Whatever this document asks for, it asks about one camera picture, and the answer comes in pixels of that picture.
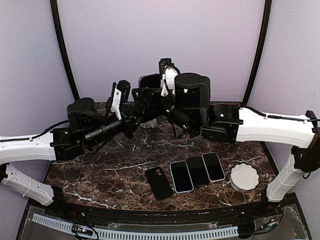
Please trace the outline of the black smartphone bottom stack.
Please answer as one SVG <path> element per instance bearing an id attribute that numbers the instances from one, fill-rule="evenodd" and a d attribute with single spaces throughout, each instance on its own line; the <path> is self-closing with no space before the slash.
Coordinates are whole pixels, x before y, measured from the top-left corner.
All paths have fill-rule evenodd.
<path id="1" fill-rule="evenodd" d="M 159 73 L 141 76 L 138 80 L 139 88 L 160 88 L 161 78 Z"/>

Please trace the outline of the purple-edged black smartphone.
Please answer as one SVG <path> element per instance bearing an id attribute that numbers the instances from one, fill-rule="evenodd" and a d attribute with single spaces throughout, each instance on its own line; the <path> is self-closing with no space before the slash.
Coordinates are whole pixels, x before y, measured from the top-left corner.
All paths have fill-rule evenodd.
<path id="1" fill-rule="evenodd" d="M 194 187 L 202 187 L 209 184 L 209 176 L 201 156 L 187 158 L 186 164 Z"/>

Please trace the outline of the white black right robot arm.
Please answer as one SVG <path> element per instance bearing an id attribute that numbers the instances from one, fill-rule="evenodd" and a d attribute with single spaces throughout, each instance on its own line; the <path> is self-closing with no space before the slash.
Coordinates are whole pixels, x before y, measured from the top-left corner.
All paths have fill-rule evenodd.
<path id="1" fill-rule="evenodd" d="M 255 213 L 266 217 L 305 174 L 320 167 L 320 128 L 314 112 L 281 115 L 249 106 L 211 104 L 211 81 L 196 73 L 163 76 L 163 84 L 135 88 L 132 96 L 144 122 L 165 116 L 191 138 L 233 144 L 271 142 L 291 145 L 288 160 L 268 184 Z"/>

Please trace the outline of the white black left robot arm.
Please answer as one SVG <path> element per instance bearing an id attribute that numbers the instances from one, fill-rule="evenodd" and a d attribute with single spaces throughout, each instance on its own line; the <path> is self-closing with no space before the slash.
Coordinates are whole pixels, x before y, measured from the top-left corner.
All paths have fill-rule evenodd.
<path id="1" fill-rule="evenodd" d="M 0 185 L 29 197 L 67 218 L 70 206 L 62 199 L 63 191 L 25 175 L 13 162 L 29 160 L 67 161 L 92 151 L 95 146 L 123 133 L 133 137 L 141 119 L 135 110 L 122 104 L 106 106 L 106 114 L 97 112 L 92 98 L 85 97 L 67 106 L 66 123 L 47 128 L 43 133 L 0 139 Z"/>

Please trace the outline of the black phone case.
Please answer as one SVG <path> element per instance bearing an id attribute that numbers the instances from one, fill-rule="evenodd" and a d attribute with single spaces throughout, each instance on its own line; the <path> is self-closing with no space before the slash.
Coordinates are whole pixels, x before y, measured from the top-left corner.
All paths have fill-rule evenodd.
<path id="1" fill-rule="evenodd" d="M 145 176 L 157 201 L 170 198 L 174 194 L 172 187 L 160 166 L 147 169 L 145 171 Z"/>

